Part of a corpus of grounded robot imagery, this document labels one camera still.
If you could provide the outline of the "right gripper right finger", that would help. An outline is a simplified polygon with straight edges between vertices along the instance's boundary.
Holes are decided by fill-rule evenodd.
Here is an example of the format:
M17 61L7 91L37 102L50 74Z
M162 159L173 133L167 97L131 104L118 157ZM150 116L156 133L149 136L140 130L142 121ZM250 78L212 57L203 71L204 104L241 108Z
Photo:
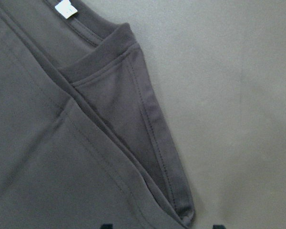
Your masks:
M223 224L214 224L212 229L226 229L226 227Z

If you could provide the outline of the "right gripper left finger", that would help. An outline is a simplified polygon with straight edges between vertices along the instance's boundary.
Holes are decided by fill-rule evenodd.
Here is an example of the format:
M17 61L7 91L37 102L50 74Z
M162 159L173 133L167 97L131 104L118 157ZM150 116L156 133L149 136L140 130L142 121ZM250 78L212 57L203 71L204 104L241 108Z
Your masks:
M101 224L100 229L114 229L112 223Z

